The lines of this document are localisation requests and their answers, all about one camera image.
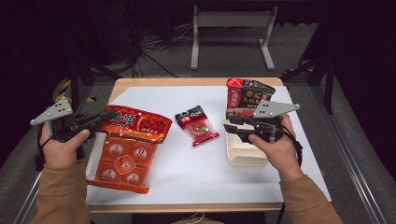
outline product packaging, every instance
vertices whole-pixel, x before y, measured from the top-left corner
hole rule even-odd
[[[270,101],[275,88],[257,80],[229,78],[226,86],[227,110],[226,118],[236,115],[242,118],[251,117],[261,100]]]
[[[172,120],[126,106],[105,107],[105,111],[110,109],[116,111],[116,117],[105,121],[97,134],[89,164],[94,175],[88,176],[88,183],[146,194],[149,169]]]
[[[176,114],[175,119],[180,128],[192,138],[193,147],[219,136],[199,105]]]

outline dark background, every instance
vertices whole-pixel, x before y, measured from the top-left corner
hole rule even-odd
[[[120,6],[68,7],[60,15],[70,22],[81,55],[100,64],[131,61],[138,56],[135,43],[141,36],[127,34],[128,30],[139,32],[149,27],[169,38],[173,27],[192,19],[192,6],[127,8],[125,14]],[[396,178],[396,122],[391,110],[396,97],[394,11],[391,3],[335,7],[328,14],[330,22],[322,27],[305,56],[310,59],[322,54],[323,44],[329,38],[335,40],[335,74],[377,155]],[[320,5],[283,6],[276,25],[319,22],[324,12]],[[1,1],[0,16],[2,165],[30,129],[30,120],[53,104],[54,89],[68,76],[70,45],[59,37],[59,30],[53,29],[59,25],[57,21],[35,3]],[[118,26],[110,25],[114,21],[119,21]]]

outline person's left hand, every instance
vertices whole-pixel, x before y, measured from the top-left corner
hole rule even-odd
[[[90,136],[89,130],[83,130],[76,134],[69,141],[62,143],[56,140],[49,140],[43,146],[46,164],[53,168],[67,168],[77,164],[77,148],[84,144]],[[41,133],[40,145],[42,146],[48,139],[47,125],[44,125]]]

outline small red snack package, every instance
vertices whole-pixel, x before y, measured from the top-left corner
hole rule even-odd
[[[226,86],[227,110],[226,118],[230,115],[251,117],[261,100],[270,101],[275,88],[257,80],[243,78],[228,78]]]
[[[107,105],[116,117],[105,121],[100,131],[106,137],[94,179],[88,183],[108,189],[149,192],[146,180],[155,152],[170,129],[172,120],[147,111]]]
[[[192,109],[175,115],[180,128],[192,137],[192,146],[196,147],[203,142],[219,137],[204,110],[198,105]]]

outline tripod leg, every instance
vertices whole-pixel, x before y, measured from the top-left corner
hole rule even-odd
[[[292,70],[291,72],[287,73],[287,74],[283,74],[282,77],[280,78],[282,81],[287,81],[292,77],[295,77],[297,75],[299,75],[300,73],[302,73],[303,71],[305,71],[306,69],[316,65],[317,63],[319,63],[322,60],[322,58],[316,58],[312,61],[309,61],[308,63],[305,63],[301,66],[299,66],[298,68]]]
[[[72,88],[72,108],[75,110],[79,104],[79,92],[78,92],[78,74],[76,68],[76,61],[70,63],[70,79]]]
[[[85,64],[87,64],[87,65],[89,65],[91,67],[96,68],[97,70],[101,71],[102,73],[106,74],[109,77],[113,77],[116,80],[119,79],[119,78],[122,78],[122,76],[120,76],[120,75],[108,70],[107,68],[103,67],[102,65],[94,63],[93,61],[91,61],[91,60],[89,60],[87,58],[80,57],[80,60],[83,63],[85,63]]]
[[[317,86],[320,83],[320,81],[324,78],[324,75],[326,75],[328,69],[328,63],[329,60],[327,58],[324,58],[315,65],[311,74],[306,79],[306,81],[310,86]]]
[[[326,76],[326,87],[324,92],[324,104],[327,108],[327,112],[332,114],[332,83],[334,78],[334,66],[332,61],[329,61],[329,68]]]

